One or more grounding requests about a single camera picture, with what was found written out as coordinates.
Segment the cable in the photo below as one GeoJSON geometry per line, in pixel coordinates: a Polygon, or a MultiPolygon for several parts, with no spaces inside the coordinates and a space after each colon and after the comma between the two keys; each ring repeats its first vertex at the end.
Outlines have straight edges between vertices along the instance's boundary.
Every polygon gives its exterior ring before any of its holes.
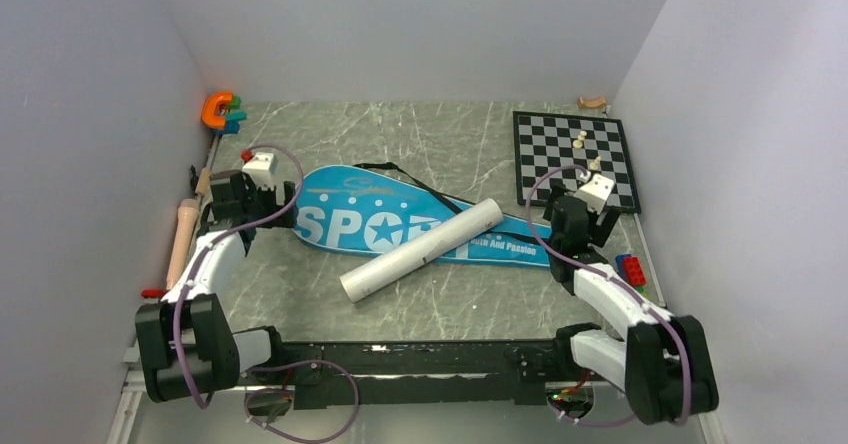
{"type": "MultiPolygon", "coordinates": [[[[533,197],[536,195],[536,190],[539,188],[540,185],[542,185],[543,182],[548,180],[554,174],[558,174],[558,173],[563,172],[563,171],[571,171],[571,170],[580,171],[583,174],[589,172],[589,171],[586,170],[585,167],[577,165],[577,164],[571,164],[571,165],[567,165],[567,166],[557,167],[556,169],[552,169],[552,170],[548,171],[547,174],[540,177],[533,184],[533,187],[530,188],[530,193],[525,198],[525,203],[524,203],[524,212],[525,212],[525,217],[526,217],[526,221],[527,221],[527,226],[530,228],[530,233],[533,235],[533,237],[536,239],[536,242],[538,242],[540,246],[542,246],[546,251],[548,251],[552,256],[556,257],[557,259],[560,259],[561,261],[564,261],[565,263],[572,265],[574,267],[577,267],[579,269],[589,271],[593,274],[596,274],[596,275],[604,278],[604,280],[607,280],[607,281],[610,281],[610,282],[616,284],[618,287],[624,289],[624,291],[628,295],[630,295],[630,297],[633,298],[634,301],[636,301],[638,303],[647,302],[645,300],[645,298],[642,297],[641,294],[639,294],[636,290],[631,288],[629,285],[627,285],[624,281],[622,281],[618,277],[615,277],[614,275],[608,276],[606,273],[604,273],[603,271],[601,271],[599,269],[595,269],[594,267],[587,266],[586,264],[583,264],[580,261],[571,259],[571,258],[564,256],[564,255],[560,254],[559,252],[555,251],[554,249],[551,248],[551,246],[548,245],[547,242],[545,242],[544,239],[542,239],[542,237],[539,235],[539,231],[536,230],[536,226],[535,226],[535,224],[533,224],[533,218],[530,215],[530,201],[532,201],[533,197]]],[[[691,376],[691,373],[689,371],[689,353],[686,352],[686,346],[683,345],[683,340],[680,338],[680,335],[677,334],[677,331],[675,331],[674,328],[671,327],[671,324],[666,322],[665,319],[663,319],[662,316],[660,316],[652,308],[648,307],[646,309],[646,311],[647,311],[648,315],[653,317],[658,323],[660,323],[660,325],[666,330],[666,332],[668,332],[668,334],[671,336],[671,339],[674,341],[674,345],[677,346],[678,353],[680,354],[680,365],[683,368],[682,369],[683,370],[683,408],[680,411],[680,418],[677,419],[677,420],[673,420],[671,422],[675,425],[682,426],[682,425],[686,424],[686,420],[689,419],[689,413],[690,413],[691,408],[692,408],[692,376],[691,376]]],[[[624,419],[621,419],[621,420],[618,420],[618,421],[607,422],[607,423],[603,423],[603,422],[598,422],[598,423],[587,422],[587,423],[584,423],[582,421],[578,421],[578,422],[579,422],[579,425],[587,426],[587,427],[613,427],[613,426],[620,426],[622,424],[627,424],[628,422],[632,421],[635,418],[636,418],[636,415],[633,414],[630,417],[627,417],[627,418],[624,418],[624,419]]]]}
{"type": "Polygon", "coordinates": [[[586,371],[583,373],[583,377],[580,378],[580,381],[577,384],[571,387],[566,387],[565,389],[560,391],[560,394],[573,394],[577,392],[581,387],[583,387],[584,384],[586,384],[586,381],[589,380],[589,374],[589,369],[586,369],[586,371]]]}
{"type": "Polygon", "coordinates": [[[349,372],[347,372],[342,366],[340,366],[340,365],[338,365],[334,362],[330,362],[330,361],[324,361],[324,360],[320,360],[320,359],[310,359],[310,360],[306,360],[306,361],[293,362],[291,364],[286,364],[285,366],[253,367],[253,368],[250,369],[250,371],[251,372],[279,372],[279,371],[285,371],[285,370],[288,370],[288,369],[293,369],[295,367],[309,366],[309,365],[312,365],[312,364],[322,364],[322,365],[325,365],[325,366],[330,366],[333,369],[341,372],[342,375],[345,376],[348,381],[350,381],[350,386],[351,386],[351,388],[353,388],[353,411],[351,411],[350,417],[348,417],[347,422],[344,424],[344,426],[341,427],[341,429],[334,432],[332,435],[329,435],[329,436],[321,438],[321,439],[304,439],[302,437],[297,437],[297,436],[293,436],[291,434],[287,434],[287,433],[277,429],[276,427],[269,426],[267,423],[264,423],[264,422],[260,421],[259,419],[255,418],[254,416],[250,415],[250,409],[249,409],[250,401],[254,397],[256,397],[260,394],[279,393],[280,389],[276,389],[276,388],[259,389],[257,391],[254,391],[254,392],[248,394],[247,398],[245,398],[245,400],[244,400],[244,413],[247,416],[247,420],[249,422],[256,424],[257,426],[261,427],[262,429],[264,429],[266,431],[271,431],[272,433],[274,433],[274,434],[276,434],[280,437],[283,437],[283,438],[288,439],[290,441],[299,442],[301,444],[323,444],[325,442],[330,442],[333,439],[335,439],[335,438],[341,436],[342,434],[344,434],[345,432],[347,432],[347,430],[350,429],[350,426],[353,425],[353,421],[356,420],[357,414],[359,414],[359,388],[356,387],[356,381],[354,380],[353,376],[349,372]]]}
{"type": "Polygon", "coordinates": [[[186,282],[183,285],[182,289],[180,289],[180,295],[177,298],[176,304],[174,304],[174,306],[175,306],[175,308],[174,308],[174,322],[173,322],[172,331],[173,331],[173,334],[174,334],[174,350],[177,352],[177,362],[179,362],[179,364],[180,364],[180,369],[182,370],[183,378],[186,381],[186,387],[188,387],[188,391],[191,394],[191,397],[194,399],[194,402],[197,403],[197,407],[199,407],[201,409],[206,409],[209,406],[209,402],[212,400],[212,393],[209,393],[209,395],[206,396],[206,400],[204,401],[203,397],[200,395],[200,391],[197,389],[197,384],[194,382],[194,376],[191,375],[191,369],[189,368],[188,361],[186,360],[185,348],[183,347],[183,338],[182,338],[181,327],[180,327],[180,319],[182,317],[183,304],[185,304],[185,300],[186,300],[186,297],[188,297],[188,293],[194,287],[194,279],[195,279],[195,277],[197,277],[198,272],[200,272],[200,266],[203,265],[203,261],[206,260],[206,255],[209,254],[209,251],[211,251],[212,248],[214,248],[219,242],[221,242],[224,239],[232,236],[233,234],[236,234],[237,232],[241,232],[241,231],[244,231],[246,229],[253,229],[254,227],[261,226],[262,224],[265,224],[266,222],[273,221],[274,219],[277,219],[278,217],[280,217],[283,214],[285,214],[286,212],[288,212],[289,209],[291,209],[292,206],[295,205],[295,202],[297,201],[297,198],[300,196],[300,193],[303,192],[303,168],[300,166],[300,162],[298,162],[297,158],[294,157],[294,154],[289,152],[288,149],[286,149],[282,146],[277,146],[275,144],[257,144],[255,146],[249,147],[248,150],[252,151],[254,149],[261,149],[261,148],[276,149],[277,151],[282,152],[283,154],[287,155],[289,157],[289,159],[291,159],[292,163],[294,164],[294,167],[297,168],[297,173],[298,173],[298,181],[297,181],[297,185],[296,185],[296,188],[295,188],[294,196],[291,198],[291,200],[289,202],[287,202],[285,205],[283,205],[283,207],[281,207],[279,210],[277,210],[277,212],[274,212],[274,213],[272,213],[268,216],[265,216],[261,219],[257,219],[255,221],[251,221],[251,222],[242,224],[240,226],[236,226],[236,227],[224,232],[223,234],[215,237],[214,239],[212,239],[209,242],[208,245],[201,248],[200,252],[197,255],[197,258],[194,259],[191,263],[191,267],[189,268],[189,272],[188,272],[188,275],[186,277],[186,282]]]}
{"type": "Polygon", "coordinates": [[[566,414],[565,411],[563,411],[561,409],[557,409],[556,406],[554,406],[551,403],[550,399],[548,399],[547,402],[548,402],[548,408],[551,411],[553,411],[554,414],[556,414],[557,419],[565,419],[565,420],[571,422],[572,424],[574,424],[575,426],[581,426],[581,427],[618,427],[618,426],[623,426],[627,423],[633,422],[636,419],[636,414],[630,414],[629,416],[625,417],[624,419],[619,419],[617,421],[584,422],[579,417],[578,418],[571,417],[568,414],[566,414]]]}

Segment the green lego brick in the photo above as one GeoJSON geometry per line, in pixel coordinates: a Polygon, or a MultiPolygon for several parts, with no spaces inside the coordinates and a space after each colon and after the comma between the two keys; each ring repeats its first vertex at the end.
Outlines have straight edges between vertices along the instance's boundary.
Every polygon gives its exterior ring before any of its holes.
{"type": "Polygon", "coordinates": [[[227,105],[227,109],[238,109],[241,107],[241,98],[239,96],[233,96],[233,102],[227,105]]]}

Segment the black and white chessboard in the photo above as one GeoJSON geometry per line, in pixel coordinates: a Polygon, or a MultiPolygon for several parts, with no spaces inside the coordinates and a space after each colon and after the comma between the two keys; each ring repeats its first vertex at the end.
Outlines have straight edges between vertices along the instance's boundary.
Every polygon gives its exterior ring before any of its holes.
{"type": "MultiPolygon", "coordinates": [[[[519,204],[524,205],[533,183],[550,169],[568,164],[580,164],[588,168],[589,162],[600,155],[601,174],[615,181],[607,205],[618,207],[622,212],[641,211],[621,121],[562,114],[513,112],[513,122],[519,204]],[[577,139],[580,131],[586,131],[586,138],[583,148],[575,149],[572,142],[577,139]]],[[[531,205],[546,204],[552,182],[564,183],[571,191],[577,190],[579,184],[575,172],[551,177],[539,187],[530,202],[531,205]]]]}

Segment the pvc pipe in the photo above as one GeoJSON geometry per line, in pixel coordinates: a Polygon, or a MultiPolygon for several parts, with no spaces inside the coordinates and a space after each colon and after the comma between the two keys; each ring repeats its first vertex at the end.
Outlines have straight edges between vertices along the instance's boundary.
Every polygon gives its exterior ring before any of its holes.
{"type": "Polygon", "coordinates": [[[503,222],[503,213],[492,199],[466,209],[394,250],[375,257],[341,276],[342,287],[357,302],[442,254],[503,222]]]}

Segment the white chess piece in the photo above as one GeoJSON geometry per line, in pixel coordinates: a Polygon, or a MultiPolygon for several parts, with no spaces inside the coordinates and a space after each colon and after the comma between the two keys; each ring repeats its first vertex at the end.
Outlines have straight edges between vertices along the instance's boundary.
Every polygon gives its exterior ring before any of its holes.
{"type": "Polygon", "coordinates": [[[571,147],[575,149],[581,149],[583,147],[583,141],[586,140],[586,131],[580,131],[580,134],[577,136],[577,139],[571,143],[571,147]]]}

